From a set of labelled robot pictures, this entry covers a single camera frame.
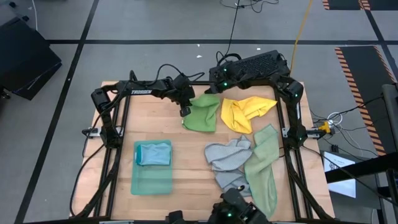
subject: teal container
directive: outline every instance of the teal container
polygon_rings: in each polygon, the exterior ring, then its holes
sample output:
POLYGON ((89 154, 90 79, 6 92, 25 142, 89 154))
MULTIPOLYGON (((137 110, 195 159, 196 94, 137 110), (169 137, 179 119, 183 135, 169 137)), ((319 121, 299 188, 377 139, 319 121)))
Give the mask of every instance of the teal container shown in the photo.
POLYGON ((135 154, 137 148, 141 144, 160 144, 166 143, 172 148, 170 140, 153 140, 153 141, 136 141, 134 143, 133 162, 132 162, 132 178, 131 178, 131 194, 133 195, 168 195, 173 190, 173 169, 172 162, 165 166, 140 166, 136 162, 135 154))

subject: concrete floor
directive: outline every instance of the concrete floor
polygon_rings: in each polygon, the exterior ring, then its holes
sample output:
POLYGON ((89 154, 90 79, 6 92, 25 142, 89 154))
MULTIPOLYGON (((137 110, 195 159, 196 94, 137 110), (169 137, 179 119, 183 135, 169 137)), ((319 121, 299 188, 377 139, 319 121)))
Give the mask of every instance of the concrete floor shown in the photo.
MULTIPOLYGON (((16 1, 20 10, 34 18, 30 1, 16 1)), ((36 0, 39 32, 49 40, 78 40, 81 37, 93 0, 36 0)), ((233 0, 224 0, 233 4, 233 0)), ((250 8, 239 10, 234 39, 294 40, 308 0, 281 0, 265 4, 256 14, 250 8)), ((396 11, 372 12, 386 40, 398 40, 393 21, 396 11)), ((87 39, 228 40, 234 10, 218 0, 100 0, 87 39)), ((301 39, 303 40, 377 40, 364 11, 326 11, 322 2, 313 2, 301 39)), ((76 173, 81 166, 84 136, 80 131, 92 120, 94 106, 90 93, 104 80, 125 80, 133 69, 141 80, 152 80, 158 67, 171 63, 185 73, 207 72, 215 65, 215 52, 226 44, 85 44, 70 89, 51 141, 39 182, 27 211, 25 222, 67 218, 68 203, 76 173)), ((299 45, 292 76, 304 82, 311 109, 320 116, 356 106, 337 60, 335 45, 299 45)), ((65 78, 75 55, 76 44, 53 44, 52 50, 63 66, 39 94, 27 101, 12 96, 0 101, 0 217, 13 223, 32 175, 45 135, 52 120, 65 78)), ((293 45, 232 45, 230 52, 243 57, 278 50, 291 61, 293 45)), ((390 45, 398 60, 398 46, 390 45)), ((172 70, 164 75, 175 76, 172 70)), ((207 74, 201 78, 207 80, 207 74)), ((358 111, 348 113, 345 128, 364 126, 358 111)), ((351 133, 362 148, 374 150, 366 130, 351 133)), ((334 144, 358 156, 372 157, 351 147, 337 135, 334 144)), ((319 141, 320 148, 329 145, 319 141)), ((347 208, 332 195, 336 217, 344 221, 370 223, 371 209, 347 208)), ((377 222, 376 214, 373 223, 377 222)))

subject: hazard tape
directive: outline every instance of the hazard tape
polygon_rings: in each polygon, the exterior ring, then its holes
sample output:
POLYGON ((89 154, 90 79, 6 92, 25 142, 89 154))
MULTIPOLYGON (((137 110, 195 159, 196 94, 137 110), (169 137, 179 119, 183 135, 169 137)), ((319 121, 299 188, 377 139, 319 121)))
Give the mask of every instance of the hazard tape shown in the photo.
POLYGON ((364 10, 371 10, 371 5, 369 4, 368 0, 358 0, 359 6, 361 6, 361 9, 364 10))
POLYGON ((322 4, 323 4, 323 7, 324 7, 326 10, 329 10, 329 9, 330 9, 328 0, 322 0, 322 4))
POLYGON ((392 75, 392 73, 390 72, 390 69, 388 68, 386 62, 383 59, 383 56, 381 56, 379 49, 376 46, 373 46, 374 49, 376 49, 376 53, 378 54, 380 61, 383 63, 384 68, 386 69, 386 72, 388 73, 388 75, 390 76, 390 79, 392 80, 392 82, 396 83, 396 79, 394 78, 394 76, 392 75))
POLYGON ((351 73, 351 70, 348 67, 347 61, 344 58, 343 52, 339 47, 335 48, 335 52, 337 54, 337 58, 340 62, 341 68, 343 69, 344 75, 347 79, 349 88, 351 89, 351 92, 354 96, 354 100, 358 106, 362 106, 359 108, 359 113, 361 114, 361 117, 366 125, 366 129, 368 130, 369 136, 373 142, 374 148, 376 149, 376 152, 379 156, 383 156, 386 154, 386 151, 383 148, 383 145, 381 144, 379 135, 377 134, 376 128, 373 126, 373 122, 371 120, 371 117, 368 113, 368 110, 366 109, 366 106, 363 106, 363 99, 362 96, 356 86, 355 79, 353 77, 353 74, 351 73))

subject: yellow cloth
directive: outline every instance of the yellow cloth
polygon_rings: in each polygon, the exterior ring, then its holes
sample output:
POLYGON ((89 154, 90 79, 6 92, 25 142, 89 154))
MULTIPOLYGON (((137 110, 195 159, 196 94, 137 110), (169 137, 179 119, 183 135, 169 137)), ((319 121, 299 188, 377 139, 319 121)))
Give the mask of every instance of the yellow cloth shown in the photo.
POLYGON ((250 119, 266 114, 276 103, 275 100, 258 96, 241 101, 225 98, 221 109, 221 119, 233 131, 250 134, 253 132, 250 119))

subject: wooden table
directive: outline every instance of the wooden table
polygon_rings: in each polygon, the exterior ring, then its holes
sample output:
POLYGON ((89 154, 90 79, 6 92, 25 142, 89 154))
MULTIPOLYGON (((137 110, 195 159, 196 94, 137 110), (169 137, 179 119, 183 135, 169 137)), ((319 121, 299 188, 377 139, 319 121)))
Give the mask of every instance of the wooden table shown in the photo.
MULTIPOLYGON (((112 83, 114 82, 104 82, 103 85, 112 83)), ((208 86, 194 86, 197 96, 200 96, 207 88, 208 86)), ((275 99, 274 91, 269 86, 254 86, 247 90, 232 88, 218 96, 221 99, 229 98, 234 100, 243 100, 250 96, 275 99)), ((122 101, 120 105, 119 123, 123 113, 124 102, 122 101)), ((301 100, 301 107, 303 125, 306 128, 311 128, 312 119, 305 92, 301 100)), ((283 103, 282 108, 285 122, 288 125, 287 113, 283 103)), ((241 134, 235 133, 224 124, 220 118, 220 108, 217 112, 215 133, 198 133, 186 130, 182 127, 182 118, 180 117, 179 110, 179 106, 171 103, 166 98, 161 100, 153 96, 131 97, 113 203, 111 217, 113 220, 164 220, 165 216, 174 210, 182 210, 184 219, 186 220, 207 220, 213 204, 220 201, 221 189, 215 181, 211 166, 206 162, 204 147, 208 142, 226 144, 232 138, 240 137, 241 134), (152 139, 170 139, 172 142, 173 191, 170 195, 132 195, 130 187, 134 142, 152 139)), ((276 106, 263 117, 252 119, 254 133, 268 124, 272 124, 276 130, 280 130, 276 106)), ((254 142, 252 134, 246 136, 254 142)), ((90 139, 86 147, 85 159, 99 148, 101 144, 102 141, 100 138, 90 139)), ((282 146, 282 136, 280 133, 279 144, 282 146)), ((305 145, 310 149, 319 150, 317 141, 314 139, 306 140, 305 145)), ((103 149, 89 161, 81 173, 73 201, 75 213, 82 210, 98 188, 104 161, 104 152, 105 150, 103 149)), ((325 211, 334 217, 320 156, 304 149, 301 150, 301 153, 309 191, 325 211)), ((278 202, 274 215, 269 219, 271 221, 294 221, 285 160, 280 158, 275 161, 272 164, 272 170, 277 187, 278 202)), ((305 217, 302 194, 298 187, 297 192, 301 216, 305 217)), ((100 215, 105 214, 107 201, 108 191, 104 193, 100 215)))

